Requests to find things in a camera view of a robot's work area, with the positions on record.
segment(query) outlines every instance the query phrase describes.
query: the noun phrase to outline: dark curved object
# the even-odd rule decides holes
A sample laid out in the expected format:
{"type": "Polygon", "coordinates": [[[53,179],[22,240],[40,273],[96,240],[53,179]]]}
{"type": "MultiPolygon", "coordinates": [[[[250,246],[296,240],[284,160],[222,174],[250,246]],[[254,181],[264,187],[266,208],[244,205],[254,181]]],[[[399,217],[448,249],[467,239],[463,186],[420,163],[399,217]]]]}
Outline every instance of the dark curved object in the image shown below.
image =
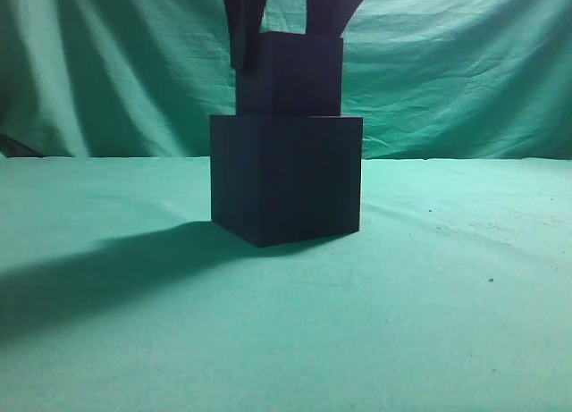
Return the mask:
{"type": "Polygon", "coordinates": [[[364,0],[307,0],[306,33],[339,37],[364,0]]]}
{"type": "MultiPolygon", "coordinates": [[[[231,66],[247,71],[256,59],[257,40],[268,0],[223,0],[231,41],[231,66]]],[[[307,0],[309,35],[339,37],[364,0],[307,0]]]]}
{"type": "Polygon", "coordinates": [[[223,1],[231,40],[231,66],[235,70],[248,70],[254,62],[268,0],[223,1]]]}

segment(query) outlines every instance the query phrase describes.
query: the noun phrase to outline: black cube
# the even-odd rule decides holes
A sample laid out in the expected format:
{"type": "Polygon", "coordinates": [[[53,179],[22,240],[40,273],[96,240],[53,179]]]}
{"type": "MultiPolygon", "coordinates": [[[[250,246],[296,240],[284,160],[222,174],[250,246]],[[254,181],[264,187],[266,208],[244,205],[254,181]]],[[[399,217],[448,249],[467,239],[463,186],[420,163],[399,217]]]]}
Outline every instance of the black cube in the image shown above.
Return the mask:
{"type": "Polygon", "coordinates": [[[359,230],[363,120],[211,117],[213,221],[258,247],[359,230]]]}
{"type": "Polygon", "coordinates": [[[266,32],[252,70],[236,72],[237,115],[338,116],[343,39],[266,32]]]}

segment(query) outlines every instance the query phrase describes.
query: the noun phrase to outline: green tablecloth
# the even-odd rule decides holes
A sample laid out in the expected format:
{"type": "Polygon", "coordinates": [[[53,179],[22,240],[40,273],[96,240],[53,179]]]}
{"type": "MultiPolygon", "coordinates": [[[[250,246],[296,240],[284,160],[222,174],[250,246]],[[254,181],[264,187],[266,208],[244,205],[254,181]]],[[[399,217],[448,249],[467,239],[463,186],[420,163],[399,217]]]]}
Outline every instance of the green tablecloth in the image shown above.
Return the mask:
{"type": "Polygon", "coordinates": [[[366,161],[256,249],[208,159],[0,161],[0,410],[568,411],[572,162],[366,161]]]}

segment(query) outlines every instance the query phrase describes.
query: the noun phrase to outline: green cloth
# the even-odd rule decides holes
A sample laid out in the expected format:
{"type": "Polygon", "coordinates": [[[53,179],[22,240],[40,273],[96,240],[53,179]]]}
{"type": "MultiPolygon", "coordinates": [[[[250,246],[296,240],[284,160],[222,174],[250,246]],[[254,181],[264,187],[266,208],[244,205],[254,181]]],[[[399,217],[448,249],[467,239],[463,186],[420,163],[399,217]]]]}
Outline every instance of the green cloth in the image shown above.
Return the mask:
{"type": "MultiPolygon", "coordinates": [[[[305,0],[265,29],[301,32],[305,0]]],[[[366,158],[571,157],[572,0],[366,0],[366,158]]],[[[51,156],[205,156],[233,111],[222,0],[0,0],[0,131],[51,156]]]]}
{"type": "Polygon", "coordinates": [[[257,249],[207,158],[0,161],[3,412],[568,412],[572,161],[364,162],[257,249]]]}

